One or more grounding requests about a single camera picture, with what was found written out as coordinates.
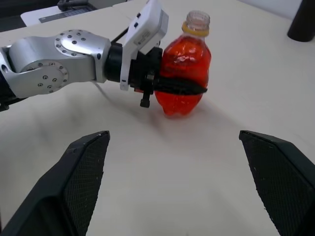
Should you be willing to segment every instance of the white table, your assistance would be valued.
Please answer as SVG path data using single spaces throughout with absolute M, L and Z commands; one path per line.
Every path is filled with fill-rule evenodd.
M 135 0 L 8 31 L 0 34 L 0 43 L 71 28 L 113 38 L 143 4 Z M 92 83 L 72 84 L 11 106 L 0 114 L 4 223 L 68 144 L 110 130 L 87 235 L 278 235 L 238 134 L 250 129 L 287 139 L 315 160 L 315 44 L 291 41 L 285 36 L 288 20 L 235 0 L 162 4 L 170 15 L 163 47 L 180 34 L 189 10 L 210 13 L 209 92 L 183 119 L 165 118 L 154 97 L 149 109 L 139 107 L 141 94 L 120 91 L 111 82 L 100 85 L 102 91 Z

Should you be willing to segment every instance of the black textured surface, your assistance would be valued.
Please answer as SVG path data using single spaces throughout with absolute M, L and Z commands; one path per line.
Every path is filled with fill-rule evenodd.
M 64 190 L 64 201 L 79 236 L 86 234 L 94 211 L 105 153 L 101 139 L 90 144 Z
M 315 179 L 310 173 L 315 166 L 287 141 L 248 131 L 241 131 L 240 140 L 258 194 L 280 235 L 315 235 Z
M 1 236 L 86 235 L 103 174 L 109 132 L 73 142 L 44 174 Z

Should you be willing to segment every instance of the clear bottle neck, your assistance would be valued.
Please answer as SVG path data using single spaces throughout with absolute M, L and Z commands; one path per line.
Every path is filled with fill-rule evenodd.
M 191 11 L 184 21 L 182 30 L 183 35 L 189 35 L 201 40 L 209 35 L 210 16 L 202 11 Z

